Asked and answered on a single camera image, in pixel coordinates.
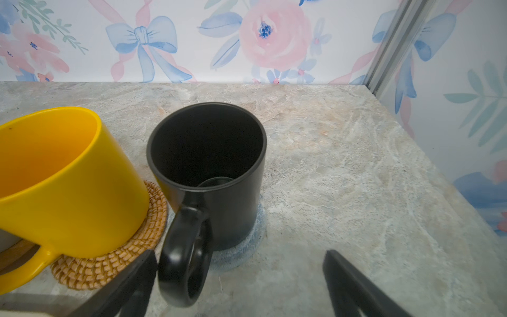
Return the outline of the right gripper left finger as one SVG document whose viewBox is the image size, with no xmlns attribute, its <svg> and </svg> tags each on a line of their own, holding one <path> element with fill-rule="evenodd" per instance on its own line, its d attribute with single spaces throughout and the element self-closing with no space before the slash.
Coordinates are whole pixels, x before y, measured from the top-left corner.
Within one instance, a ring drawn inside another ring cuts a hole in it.
<svg viewBox="0 0 507 317">
<path fill-rule="evenodd" d="M 70 316 L 145 316 L 157 274 L 157 258 L 146 250 Z"/>
</svg>

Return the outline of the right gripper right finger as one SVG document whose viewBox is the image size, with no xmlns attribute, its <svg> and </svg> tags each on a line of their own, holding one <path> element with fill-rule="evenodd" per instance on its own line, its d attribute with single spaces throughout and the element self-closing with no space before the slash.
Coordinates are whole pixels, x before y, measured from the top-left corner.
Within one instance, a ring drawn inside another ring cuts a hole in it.
<svg viewBox="0 0 507 317">
<path fill-rule="evenodd" d="M 326 252 L 322 268 L 336 316 L 410 317 L 338 251 Z"/>
</svg>

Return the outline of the wicker rattan coaster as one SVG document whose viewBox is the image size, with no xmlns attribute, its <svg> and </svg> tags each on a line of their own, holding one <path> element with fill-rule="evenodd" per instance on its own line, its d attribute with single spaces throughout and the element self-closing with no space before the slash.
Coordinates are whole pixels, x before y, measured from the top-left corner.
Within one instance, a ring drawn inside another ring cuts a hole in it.
<svg viewBox="0 0 507 317">
<path fill-rule="evenodd" d="M 104 256 L 89 259 L 60 256 L 50 266 L 60 284 L 78 291 L 100 289 L 142 253 L 157 247 L 168 220 L 168 202 L 154 182 L 145 181 L 145 185 L 149 209 L 138 231 L 123 246 Z"/>
</svg>

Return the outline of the yellow mug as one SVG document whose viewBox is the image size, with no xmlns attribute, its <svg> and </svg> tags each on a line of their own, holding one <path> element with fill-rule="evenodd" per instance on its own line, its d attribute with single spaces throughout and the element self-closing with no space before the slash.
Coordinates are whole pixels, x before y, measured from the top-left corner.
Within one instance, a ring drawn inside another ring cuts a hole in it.
<svg viewBox="0 0 507 317">
<path fill-rule="evenodd" d="M 61 255 L 114 251 L 148 209 L 143 179 L 92 110 L 53 108 L 2 125 L 1 228 L 39 249 L 1 276 L 1 292 L 28 283 Z"/>
</svg>

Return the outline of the black mug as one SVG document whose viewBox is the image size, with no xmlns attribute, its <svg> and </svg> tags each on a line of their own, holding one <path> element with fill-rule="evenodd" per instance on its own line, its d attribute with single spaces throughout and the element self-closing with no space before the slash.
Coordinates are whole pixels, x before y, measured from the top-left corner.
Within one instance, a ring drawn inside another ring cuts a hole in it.
<svg viewBox="0 0 507 317">
<path fill-rule="evenodd" d="M 233 104 L 187 106 L 153 130 L 147 162 L 175 213 L 158 263 L 159 289 L 169 304 L 192 306 L 213 253 L 253 231 L 266 151 L 261 122 Z"/>
</svg>

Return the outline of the plain round wooden coaster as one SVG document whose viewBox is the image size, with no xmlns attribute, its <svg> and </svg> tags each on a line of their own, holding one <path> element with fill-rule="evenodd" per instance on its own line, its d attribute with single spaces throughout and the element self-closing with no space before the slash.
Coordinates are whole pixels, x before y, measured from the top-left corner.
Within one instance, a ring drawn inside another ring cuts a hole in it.
<svg viewBox="0 0 507 317">
<path fill-rule="evenodd" d="M 1 274 L 9 273 L 20 267 L 33 257 L 39 245 L 21 240 L 12 247 L 1 252 Z"/>
</svg>

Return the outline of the grey mug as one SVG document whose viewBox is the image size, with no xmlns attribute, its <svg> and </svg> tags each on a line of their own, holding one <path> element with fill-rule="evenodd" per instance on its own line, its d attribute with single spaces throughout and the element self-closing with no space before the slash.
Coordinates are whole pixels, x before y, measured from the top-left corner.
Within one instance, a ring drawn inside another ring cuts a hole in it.
<svg viewBox="0 0 507 317">
<path fill-rule="evenodd" d="M 22 239 L 9 232 L 0 230 L 0 252 L 4 252 L 19 243 Z"/>
</svg>

